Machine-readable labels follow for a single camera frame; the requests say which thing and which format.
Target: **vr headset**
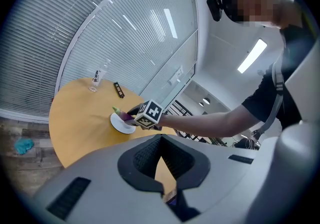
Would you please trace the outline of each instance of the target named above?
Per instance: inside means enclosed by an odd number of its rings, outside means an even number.
[[[235,23],[242,24],[244,23],[243,17],[237,14],[237,7],[230,3],[231,0],[206,0],[206,4],[208,5],[213,20],[218,22],[222,17],[222,10],[224,10],[225,14]]]
[[[231,18],[231,11],[227,6],[226,3],[222,0],[206,0],[206,4],[208,5],[211,15],[213,17],[213,20],[218,22],[221,20],[222,17],[222,10],[227,14],[227,16],[236,23],[242,23],[237,20],[234,20]]]

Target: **round wooden table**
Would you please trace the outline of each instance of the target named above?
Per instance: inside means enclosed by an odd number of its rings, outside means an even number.
[[[96,92],[90,91],[91,78],[73,80],[63,86],[51,105],[49,131],[54,150],[64,167],[68,167],[84,155],[104,147],[136,138],[155,135],[176,135],[163,127],[162,131],[142,130],[137,127],[132,134],[117,131],[110,122],[112,107],[128,111],[143,103],[144,99],[124,86],[124,98],[120,98],[111,81],[102,80]],[[162,182],[165,194],[176,187],[176,181],[161,158],[155,179]]]

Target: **man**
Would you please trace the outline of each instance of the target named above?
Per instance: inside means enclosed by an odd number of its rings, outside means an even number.
[[[225,14],[236,23],[255,22],[280,29],[284,41],[281,72],[283,81],[291,76],[314,45],[316,32],[299,0],[222,0]],[[200,116],[163,115],[158,125],[202,137],[232,137],[260,121],[265,122],[273,108],[277,91],[272,79],[272,65],[261,84],[236,109],[226,113]],[[283,88],[283,103],[276,118],[282,129],[301,120],[299,111],[288,90]]]

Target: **bottle label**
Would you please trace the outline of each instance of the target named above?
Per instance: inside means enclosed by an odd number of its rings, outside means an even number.
[[[102,77],[106,74],[106,71],[103,70],[97,70],[95,72],[94,78],[92,79],[92,84],[94,86],[98,86],[100,81],[102,80]]]

